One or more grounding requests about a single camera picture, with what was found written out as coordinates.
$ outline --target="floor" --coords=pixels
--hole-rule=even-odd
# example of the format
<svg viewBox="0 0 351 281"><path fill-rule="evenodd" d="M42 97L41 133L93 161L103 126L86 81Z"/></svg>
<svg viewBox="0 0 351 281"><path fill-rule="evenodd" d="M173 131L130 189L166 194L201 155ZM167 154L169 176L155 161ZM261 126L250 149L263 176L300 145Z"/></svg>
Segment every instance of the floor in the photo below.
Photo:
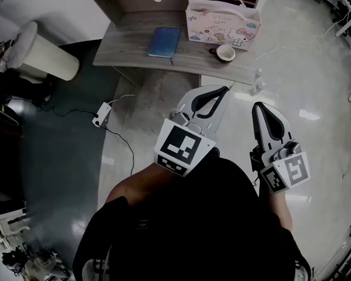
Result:
<svg viewBox="0 0 351 281"><path fill-rule="evenodd" d="M48 77L54 90L44 109L54 106L58 114L74 108L96 112L113 98L118 74L92 65L99 44L63 46L79 58L81 71L71 82ZM91 114L59 117L21 100L9 106L23 116L22 186L32 228L25 238L35 251L39 246L54 248L70 268L96 211L105 132L93 126Z"/></svg>
<svg viewBox="0 0 351 281"><path fill-rule="evenodd" d="M232 98L218 130L221 156L237 163L250 177L249 152L256 146L251 109L255 101L278 108L307 151L312 179L287 191L293 234L303 255L314 267L317 280L326 276L351 243L351 115L347 94L351 90L351 50L336 38L329 9L313 0L267 0L263 25L249 52L237 53L243 63L260 67L266 88L255 96L248 85L235 83ZM257 61L255 58L276 46ZM113 105L109 128L119 132L135 153L134 172L153 161L153 147L163 123L186 91L197 86L196 76L150 71L136 97ZM116 92L134 93L121 80ZM111 188L128 177L132 158L126 143L107 134L102 154L98 207Z"/></svg>

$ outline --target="person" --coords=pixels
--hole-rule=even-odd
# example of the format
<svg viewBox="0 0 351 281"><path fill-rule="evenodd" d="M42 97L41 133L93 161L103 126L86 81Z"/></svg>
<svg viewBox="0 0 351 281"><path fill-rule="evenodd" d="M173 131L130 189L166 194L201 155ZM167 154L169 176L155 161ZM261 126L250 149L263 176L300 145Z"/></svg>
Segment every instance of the person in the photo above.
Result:
<svg viewBox="0 0 351 281"><path fill-rule="evenodd" d="M284 192L261 182L258 196L219 153L186 177L152 164L117 184L93 216L74 276L86 281L87 263L100 259L99 280L310 280L292 225Z"/></svg>

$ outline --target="hello kitty character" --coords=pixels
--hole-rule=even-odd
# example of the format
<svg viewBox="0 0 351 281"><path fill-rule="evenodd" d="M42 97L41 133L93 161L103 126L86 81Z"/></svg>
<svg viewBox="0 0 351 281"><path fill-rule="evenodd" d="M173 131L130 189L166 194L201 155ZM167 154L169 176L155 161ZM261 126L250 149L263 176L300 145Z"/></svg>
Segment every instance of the hello kitty character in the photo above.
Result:
<svg viewBox="0 0 351 281"><path fill-rule="evenodd" d="M255 37L255 35L244 28L239 28L238 30L232 28L228 34L228 38L232 39L230 44L236 47L244 46L243 42L249 42Z"/></svg>

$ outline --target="dark green floor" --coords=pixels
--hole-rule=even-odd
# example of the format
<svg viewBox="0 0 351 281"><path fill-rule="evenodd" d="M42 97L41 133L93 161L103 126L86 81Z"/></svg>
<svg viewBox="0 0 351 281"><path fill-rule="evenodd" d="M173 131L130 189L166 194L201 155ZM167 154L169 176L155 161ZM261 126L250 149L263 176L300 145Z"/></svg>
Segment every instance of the dark green floor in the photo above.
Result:
<svg viewBox="0 0 351 281"><path fill-rule="evenodd" d="M73 108L97 112L104 101L113 98L118 74L113 68L92 65L99 43L63 47L79 58L81 71L69 83L49 76L54 93L44 108L54 106L59 114ZM97 209L105 131L93 126L91 114L73 112L62 118L23 103L21 175L32 219L26 239L34 249L54 248L70 268Z"/></svg>

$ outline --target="hello kitty bag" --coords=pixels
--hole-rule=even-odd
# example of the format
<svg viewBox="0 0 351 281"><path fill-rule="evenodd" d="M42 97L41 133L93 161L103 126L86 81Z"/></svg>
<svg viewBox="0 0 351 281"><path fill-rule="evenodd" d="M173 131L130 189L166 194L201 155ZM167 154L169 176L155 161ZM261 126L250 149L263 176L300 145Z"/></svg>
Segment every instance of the hello kitty bag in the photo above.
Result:
<svg viewBox="0 0 351 281"><path fill-rule="evenodd" d="M188 0L186 9L189 40L228 44L248 50L261 25L260 12L242 4L213 0Z"/></svg>

